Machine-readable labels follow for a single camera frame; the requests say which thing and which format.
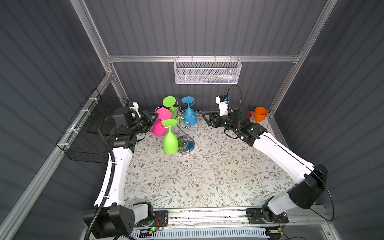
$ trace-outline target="floral tablecloth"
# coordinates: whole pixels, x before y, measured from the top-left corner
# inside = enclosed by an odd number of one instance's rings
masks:
[[[272,133],[267,119],[260,124]],[[270,158],[227,137],[223,128],[208,127],[199,118],[185,131],[195,140],[188,155],[165,154],[163,137],[151,132],[136,144],[125,183],[127,206],[147,201],[154,208],[261,206],[292,186]]]

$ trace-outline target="leaf pattern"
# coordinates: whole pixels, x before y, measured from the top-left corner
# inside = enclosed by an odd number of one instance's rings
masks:
[[[273,135],[267,119],[260,124]],[[172,131],[182,134],[176,127]],[[127,206],[144,201],[154,208],[260,206],[292,186],[275,162],[227,137],[222,128],[209,127],[199,118],[185,131],[196,144],[188,155],[165,154],[164,137],[151,132],[136,144],[125,182]]]

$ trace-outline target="dark gray panel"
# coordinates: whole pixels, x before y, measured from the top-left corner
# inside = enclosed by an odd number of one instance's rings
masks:
[[[275,114],[290,149],[328,168],[343,239],[382,236],[383,12],[383,1],[339,1]],[[330,210],[326,194],[319,203]]]
[[[3,221],[105,71],[69,1],[1,1],[0,42]],[[95,173],[90,172],[94,167],[85,169],[80,163],[65,167],[61,164],[55,175],[67,171],[72,178],[52,179],[21,229],[34,226],[36,236],[49,235],[54,228],[45,227],[53,224],[52,217],[76,217],[76,225],[61,223],[72,236],[79,234],[74,229],[83,227],[78,217],[83,210],[76,202],[92,205],[105,167],[94,169]],[[84,179],[74,181],[76,169]],[[42,204],[42,199],[50,203]],[[44,212],[48,204],[49,213]]]
[[[226,84],[176,84],[172,63],[115,63],[116,71],[129,98],[138,102],[140,109],[154,111],[162,105],[166,96],[181,98],[193,96],[194,110],[216,111],[216,96],[226,94]],[[244,63],[239,78],[242,102],[255,109],[258,106],[269,108],[276,92],[285,79],[291,63]],[[240,94],[236,88],[230,95],[237,99]]]
[[[325,1],[86,0],[110,55],[291,55]]]

